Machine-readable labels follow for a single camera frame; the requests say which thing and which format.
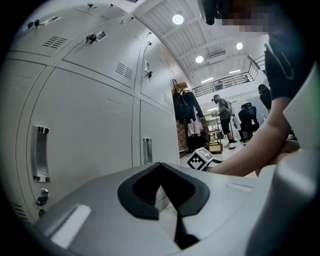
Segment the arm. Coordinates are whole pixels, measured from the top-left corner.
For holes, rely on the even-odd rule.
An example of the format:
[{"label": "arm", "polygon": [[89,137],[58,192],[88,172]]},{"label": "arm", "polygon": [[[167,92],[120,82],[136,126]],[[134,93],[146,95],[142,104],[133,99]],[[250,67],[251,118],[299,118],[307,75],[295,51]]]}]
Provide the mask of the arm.
[{"label": "arm", "polygon": [[290,132],[290,125],[283,114],[289,102],[289,98],[274,99],[270,115],[250,142],[237,154],[207,171],[245,176],[270,162],[282,148]]}]

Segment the white box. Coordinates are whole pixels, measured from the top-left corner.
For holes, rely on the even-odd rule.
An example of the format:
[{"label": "white box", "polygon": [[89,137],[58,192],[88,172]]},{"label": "white box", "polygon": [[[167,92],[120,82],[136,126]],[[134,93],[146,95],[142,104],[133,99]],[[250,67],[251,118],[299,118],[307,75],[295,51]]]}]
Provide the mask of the white box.
[{"label": "white box", "polygon": [[186,164],[192,169],[202,171],[214,158],[213,154],[201,147],[192,153]]}]

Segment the man in gray shirt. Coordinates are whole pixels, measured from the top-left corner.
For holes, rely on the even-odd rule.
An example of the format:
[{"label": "man in gray shirt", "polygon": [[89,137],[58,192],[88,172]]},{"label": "man in gray shirt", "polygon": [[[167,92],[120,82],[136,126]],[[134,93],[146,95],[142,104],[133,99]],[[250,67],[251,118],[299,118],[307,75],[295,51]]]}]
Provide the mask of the man in gray shirt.
[{"label": "man in gray shirt", "polygon": [[225,100],[224,98],[220,98],[218,94],[213,96],[212,101],[215,104],[219,104],[219,117],[220,117],[220,123],[222,127],[223,134],[227,136],[229,140],[229,149],[234,149],[236,147],[236,142],[234,140],[234,137],[232,133],[230,132],[229,125],[230,125],[230,110],[231,107],[228,105],[228,101]]}]

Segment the ceiling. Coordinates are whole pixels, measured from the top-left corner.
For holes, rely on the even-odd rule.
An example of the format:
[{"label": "ceiling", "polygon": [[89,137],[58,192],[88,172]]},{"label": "ceiling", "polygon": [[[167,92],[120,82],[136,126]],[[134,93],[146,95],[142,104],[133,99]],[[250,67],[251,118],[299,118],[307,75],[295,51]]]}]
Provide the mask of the ceiling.
[{"label": "ceiling", "polygon": [[[184,18],[181,25],[172,21],[177,13]],[[257,34],[239,32],[235,26],[230,28],[217,22],[207,25],[200,17],[197,0],[147,0],[134,14],[169,47],[193,88],[202,85],[205,79],[221,79],[230,76],[230,71],[249,69],[247,56],[255,47],[250,40]],[[239,42],[243,43],[241,50],[236,48]],[[219,51],[225,51],[225,58],[208,62],[208,55]],[[197,56],[203,56],[204,61],[196,63]]]}]

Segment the white locker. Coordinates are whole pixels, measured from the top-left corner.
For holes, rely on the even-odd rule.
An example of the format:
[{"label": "white locker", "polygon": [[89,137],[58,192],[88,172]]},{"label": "white locker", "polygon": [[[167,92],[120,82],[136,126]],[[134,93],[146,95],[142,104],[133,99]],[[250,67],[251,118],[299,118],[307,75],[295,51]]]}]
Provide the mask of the white locker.
[{"label": "white locker", "polygon": [[[56,68],[30,119],[27,168],[34,199],[49,191],[48,209],[85,182],[132,167],[133,97]],[[39,134],[39,128],[48,129]],[[49,178],[37,182],[36,177]]]},{"label": "white locker", "polygon": [[144,164],[144,138],[152,139],[152,162],[178,164],[178,146],[174,117],[141,100],[140,103],[140,148]]},{"label": "white locker", "polygon": [[89,7],[87,4],[83,4],[77,6],[75,9],[103,19],[107,22],[111,22],[127,14],[124,10],[115,5],[111,6],[111,4],[93,4],[92,7]]},{"label": "white locker", "polygon": [[130,16],[108,25],[99,32],[104,38],[94,43],[79,43],[64,61],[70,62],[112,78],[130,88],[135,86],[138,59],[145,29]]},{"label": "white locker", "polygon": [[39,19],[39,22],[41,24],[51,18],[55,20],[38,28],[33,26],[20,34],[12,43],[10,51],[54,57],[75,38],[104,22],[75,9],[57,11]]},{"label": "white locker", "polygon": [[44,68],[41,64],[6,59],[0,74],[0,183],[11,209],[25,221],[31,221],[31,216],[20,188],[23,181],[17,174],[16,137],[28,93]]},{"label": "white locker", "polygon": [[[147,72],[152,72],[150,79],[146,76]],[[153,33],[148,34],[145,41],[141,93],[168,110],[172,110],[166,60],[161,41]]]}]

